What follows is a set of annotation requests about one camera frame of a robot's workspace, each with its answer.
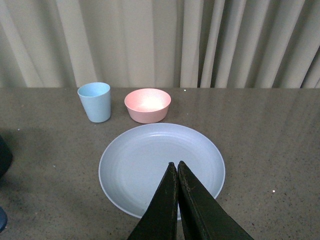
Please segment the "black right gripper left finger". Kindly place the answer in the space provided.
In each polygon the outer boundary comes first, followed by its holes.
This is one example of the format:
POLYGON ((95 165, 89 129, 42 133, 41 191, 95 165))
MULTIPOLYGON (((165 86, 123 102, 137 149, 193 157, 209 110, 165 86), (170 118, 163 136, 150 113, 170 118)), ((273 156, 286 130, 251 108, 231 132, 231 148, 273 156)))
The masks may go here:
POLYGON ((129 240, 175 240, 178 220, 178 174, 173 162, 158 185, 152 200, 129 240))

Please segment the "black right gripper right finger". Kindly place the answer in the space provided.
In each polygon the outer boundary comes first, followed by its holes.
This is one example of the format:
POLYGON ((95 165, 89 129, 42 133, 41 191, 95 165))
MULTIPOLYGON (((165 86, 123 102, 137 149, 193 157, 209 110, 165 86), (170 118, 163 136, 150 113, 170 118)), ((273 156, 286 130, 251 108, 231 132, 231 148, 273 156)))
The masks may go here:
POLYGON ((251 240, 229 216, 185 162, 177 168, 178 204, 186 240, 251 240))

